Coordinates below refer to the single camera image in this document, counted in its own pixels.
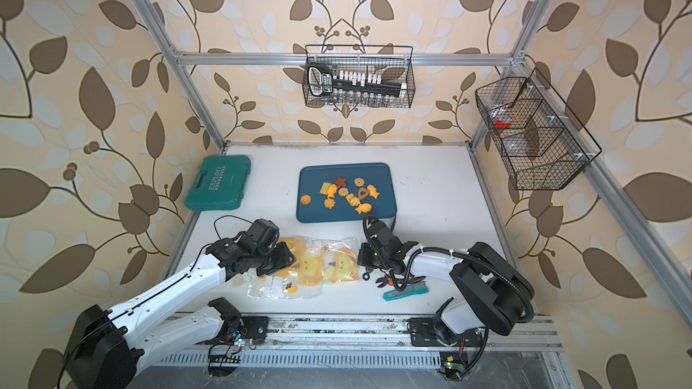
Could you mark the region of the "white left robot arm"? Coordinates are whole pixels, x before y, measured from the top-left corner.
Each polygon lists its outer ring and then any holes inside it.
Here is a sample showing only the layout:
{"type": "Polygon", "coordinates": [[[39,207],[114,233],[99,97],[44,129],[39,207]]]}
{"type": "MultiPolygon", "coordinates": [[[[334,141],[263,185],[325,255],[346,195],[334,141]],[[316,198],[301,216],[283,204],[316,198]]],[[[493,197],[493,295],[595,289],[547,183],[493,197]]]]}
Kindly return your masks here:
{"type": "Polygon", "coordinates": [[[273,276],[296,261],[279,228],[257,219],[234,237],[203,246],[191,264],[135,298],[82,312],[59,373],[77,388],[124,388],[147,367],[194,344],[234,344],[246,329],[241,312],[225,298],[188,317],[169,317],[236,276],[250,270],[273,276]]]}

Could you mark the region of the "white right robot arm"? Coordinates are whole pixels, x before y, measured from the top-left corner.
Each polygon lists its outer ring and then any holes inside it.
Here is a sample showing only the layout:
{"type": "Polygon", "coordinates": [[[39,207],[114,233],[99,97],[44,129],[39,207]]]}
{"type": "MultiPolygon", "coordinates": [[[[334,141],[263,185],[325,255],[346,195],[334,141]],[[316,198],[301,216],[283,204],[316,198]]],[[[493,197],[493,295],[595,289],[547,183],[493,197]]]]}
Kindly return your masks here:
{"type": "Polygon", "coordinates": [[[466,250],[448,250],[403,242],[373,215],[362,221],[365,241],[358,265],[366,279],[378,270],[398,294],[411,293],[428,279],[455,286],[458,293],[446,300],[434,316],[414,325],[414,331],[452,346],[467,331],[509,335],[517,324],[535,317],[530,282],[488,244],[478,241],[466,250]]]}

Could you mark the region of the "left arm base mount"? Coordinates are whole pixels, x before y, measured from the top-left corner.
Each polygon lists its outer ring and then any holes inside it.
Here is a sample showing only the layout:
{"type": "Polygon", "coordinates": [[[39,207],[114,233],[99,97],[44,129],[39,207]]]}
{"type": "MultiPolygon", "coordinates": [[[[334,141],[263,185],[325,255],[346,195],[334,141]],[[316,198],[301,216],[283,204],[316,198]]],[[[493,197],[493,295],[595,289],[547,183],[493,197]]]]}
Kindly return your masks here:
{"type": "Polygon", "coordinates": [[[268,335],[268,316],[245,316],[224,298],[208,303],[220,313],[222,327],[210,341],[207,351],[207,372],[212,377],[230,376],[241,365],[244,349],[262,345],[268,335]]]}

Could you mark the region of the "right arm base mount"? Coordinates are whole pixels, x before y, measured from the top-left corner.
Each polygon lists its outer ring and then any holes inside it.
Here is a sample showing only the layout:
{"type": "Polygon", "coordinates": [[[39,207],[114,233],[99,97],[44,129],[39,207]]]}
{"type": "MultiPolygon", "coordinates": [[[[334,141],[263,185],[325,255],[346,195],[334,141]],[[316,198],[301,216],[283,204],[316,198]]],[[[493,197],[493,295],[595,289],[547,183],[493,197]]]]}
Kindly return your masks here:
{"type": "Polygon", "coordinates": [[[488,345],[489,329],[466,300],[449,299],[433,316],[413,317],[407,330],[414,347],[457,347],[443,358],[440,373],[446,380],[461,382],[474,369],[488,345]]]}

